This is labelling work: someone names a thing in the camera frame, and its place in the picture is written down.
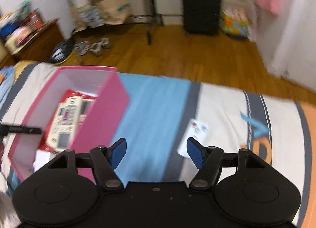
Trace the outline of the left gripper arm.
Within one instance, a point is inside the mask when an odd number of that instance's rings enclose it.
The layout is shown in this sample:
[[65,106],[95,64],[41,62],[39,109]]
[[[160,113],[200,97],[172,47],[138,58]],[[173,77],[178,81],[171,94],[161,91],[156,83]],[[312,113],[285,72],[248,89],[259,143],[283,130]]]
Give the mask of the left gripper arm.
[[42,129],[38,127],[27,127],[27,126],[16,126],[1,124],[0,125],[0,134],[1,137],[8,136],[8,134],[42,134]]

